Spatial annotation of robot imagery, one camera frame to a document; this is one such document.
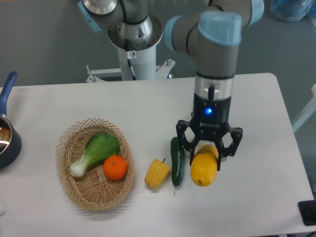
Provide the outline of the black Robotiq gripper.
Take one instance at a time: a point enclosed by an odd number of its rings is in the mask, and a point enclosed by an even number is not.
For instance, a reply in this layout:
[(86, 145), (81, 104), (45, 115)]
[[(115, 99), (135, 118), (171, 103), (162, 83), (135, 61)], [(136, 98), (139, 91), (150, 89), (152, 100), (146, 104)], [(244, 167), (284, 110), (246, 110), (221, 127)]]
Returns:
[[(231, 97), (224, 100), (208, 101), (194, 95), (193, 117), (191, 121), (179, 120), (176, 125), (179, 145), (190, 153), (190, 165), (195, 157), (195, 149), (200, 140), (215, 142), (218, 150), (217, 170), (221, 169), (221, 162), (228, 156), (233, 157), (243, 137), (241, 127), (230, 127), (228, 123)], [(186, 137), (186, 130), (190, 128), (194, 133), (191, 142)], [(225, 146), (223, 137), (229, 134), (231, 143)]]

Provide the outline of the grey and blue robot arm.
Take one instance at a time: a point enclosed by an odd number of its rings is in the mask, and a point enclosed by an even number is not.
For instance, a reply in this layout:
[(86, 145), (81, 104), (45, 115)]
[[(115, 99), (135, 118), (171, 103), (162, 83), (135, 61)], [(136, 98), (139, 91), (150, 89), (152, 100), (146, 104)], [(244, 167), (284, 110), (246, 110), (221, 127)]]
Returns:
[(213, 142), (218, 160), (234, 156), (243, 130), (229, 125), (241, 32), (261, 19), (261, 0), (211, 0), (206, 10), (175, 16), (165, 26), (146, 0), (80, 0), (95, 31), (106, 31), (117, 48), (123, 80), (156, 78), (156, 45), (196, 60), (192, 118), (176, 125), (179, 144), (191, 155), (199, 141)]

